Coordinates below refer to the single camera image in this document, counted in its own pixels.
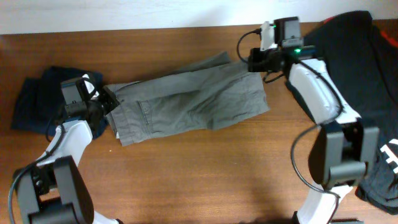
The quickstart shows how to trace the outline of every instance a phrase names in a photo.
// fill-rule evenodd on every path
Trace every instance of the cargo pocket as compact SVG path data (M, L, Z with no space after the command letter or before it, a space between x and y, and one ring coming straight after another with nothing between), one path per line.
M138 101L138 104L141 108L142 116L144 118L148 133L153 133L153 125L152 125L152 108L150 107L149 102L146 101Z

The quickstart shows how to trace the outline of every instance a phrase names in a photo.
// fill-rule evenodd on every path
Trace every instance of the navy blue cloth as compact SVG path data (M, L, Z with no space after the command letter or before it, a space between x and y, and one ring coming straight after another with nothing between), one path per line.
M339 15L305 37L326 60L331 79L345 100L363 118L380 128L375 165L361 181L356 195L398 215L398 49L372 25L367 11Z
M102 88L102 74L77 68L50 67L44 71L42 78L26 78L15 104L11 129L45 134L47 124L65 102L61 82L82 77L87 73L94 77L97 89ZM107 124L105 119L101 120L99 130L93 133L94 139L102 135ZM55 128L51 122L50 136L55 135Z

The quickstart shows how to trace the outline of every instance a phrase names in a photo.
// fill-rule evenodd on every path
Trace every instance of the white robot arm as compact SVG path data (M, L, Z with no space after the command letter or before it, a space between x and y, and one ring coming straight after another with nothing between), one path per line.
M251 33L261 36L261 47L251 49L246 61L240 56L239 44ZM298 17L278 19L273 24L265 22L243 37L237 51L239 58L248 64L248 70L283 71L287 88L316 124L298 136L291 150L297 175L310 187L305 203L294 213L293 223L330 223L339 202L372 168L379 129L371 121L362 120L346 102L330 78L325 62L317 57L316 48L304 46ZM315 128L321 130L308 158L314 179L309 184L295 165L294 147L305 133Z
M32 164L17 171L9 194L9 214L12 216L12 191L17 199L24 223L120 224L94 211L93 202L77 169L86 146L93 139L103 116L118 102L106 89L88 92L85 82L77 78L61 83L65 110L69 121L56 128L55 136L45 152ZM51 190L59 197L41 200Z

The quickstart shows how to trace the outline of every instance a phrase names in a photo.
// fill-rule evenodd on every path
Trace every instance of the wooden surface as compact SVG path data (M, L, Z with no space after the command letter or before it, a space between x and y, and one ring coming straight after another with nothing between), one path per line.
M397 21L376 23L397 37ZM303 33L317 24L302 24ZM118 30L0 36L0 223L7 223L11 175L43 153L44 135L10 130L26 77L49 65L95 70L106 83L159 77L227 50L236 59L239 37L257 26ZM243 54L259 45L248 37ZM290 218L308 189L290 163L290 145L311 125L284 81L264 86L270 112L219 131L190 131L122 147L107 128L79 165L100 213L125 223L237 223ZM307 156L316 133L297 148L299 169L310 178ZM20 220L14 200L15 216ZM336 218L396 223L396 217L360 201L353 191Z

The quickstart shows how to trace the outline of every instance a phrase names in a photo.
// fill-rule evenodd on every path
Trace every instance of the wood grain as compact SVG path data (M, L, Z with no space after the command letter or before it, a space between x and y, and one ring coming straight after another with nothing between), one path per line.
M397 37L397 21L378 21ZM302 24L307 33L318 24ZM0 223L7 223L11 175L43 153L41 134L10 130L12 111L26 77L50 65L95 70L106 83L159 77L179 66L227 50L257 26L114 30L0 36ZM259 45L248 37L243 54ZM264 85L270 112L219 131L190 131L121 147L108 128L87 148L79 170L95 209L125 223L237 223L290 218L308 189L291 167L294 137L311 125L284 86ZM297 148L306 178L316 133ZM349 194L337 218L396 223L396 218ZM20 221L19 211L16 218Z

